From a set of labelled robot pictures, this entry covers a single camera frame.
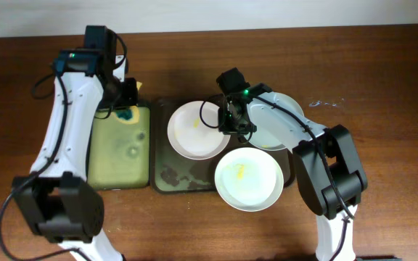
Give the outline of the green and yellow sponge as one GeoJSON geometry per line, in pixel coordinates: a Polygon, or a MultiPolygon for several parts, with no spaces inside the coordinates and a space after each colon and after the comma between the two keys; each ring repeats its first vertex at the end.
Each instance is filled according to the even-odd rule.
{"type": "Polygon", "coordinates": [[[118,122],[126,125],[133,125],[139,122],[139,108],[132,106],[115,112],[118,122]]]}

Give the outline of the white plate with yellow stain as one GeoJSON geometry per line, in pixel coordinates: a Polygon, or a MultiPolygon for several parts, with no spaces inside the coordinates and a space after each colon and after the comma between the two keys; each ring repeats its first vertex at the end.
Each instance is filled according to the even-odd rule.
{"type": "Polygon", "coordinates": [[[173,149],[181,156],[191,160],[206,160],[221,153],[230,141],[218,129],[208,125],[217,125],[219,106],[203,101],[191,101],[180,106],[168,121],[167,136],[173,149]]]}

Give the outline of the white plate front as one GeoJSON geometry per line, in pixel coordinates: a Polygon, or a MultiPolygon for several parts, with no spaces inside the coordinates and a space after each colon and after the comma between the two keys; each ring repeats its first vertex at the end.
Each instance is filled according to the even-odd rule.
{"type": "Polygon", "coordinates": [[[216,191],[229,206],[244,212],[259,212],[279,199],[284,176],[270,154],[243,147],[220,159],[214,181],[216,191]]]}

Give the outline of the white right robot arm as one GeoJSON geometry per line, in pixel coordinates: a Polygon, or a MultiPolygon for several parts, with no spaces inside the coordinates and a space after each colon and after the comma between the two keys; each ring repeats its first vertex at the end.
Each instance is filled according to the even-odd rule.
{"type": "Polygon", "coordinates": [[[307,207],[316,215],[318,260],[356,260],[353,220],[368,186],[351,133],[309,120],[290,96],[250,85],[232,68],[216,82],[225,97],[217,128],[264,150],[287,149],[307,207]]]}

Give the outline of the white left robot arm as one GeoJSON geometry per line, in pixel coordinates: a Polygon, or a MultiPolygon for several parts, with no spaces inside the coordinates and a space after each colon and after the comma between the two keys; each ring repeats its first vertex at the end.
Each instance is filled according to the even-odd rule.
{"type": "Polygon", "coordinates": [[[83,45],[63,49],[51,64],[54,104],[41,150],[27,176],[17,176],[2,207],[14,200],[31,233],[77,260],[124,260],[102,226],[102,197],[87,183],[95,114],[135,105],[122,38],[104,25],[86,27],[83,45]]]}

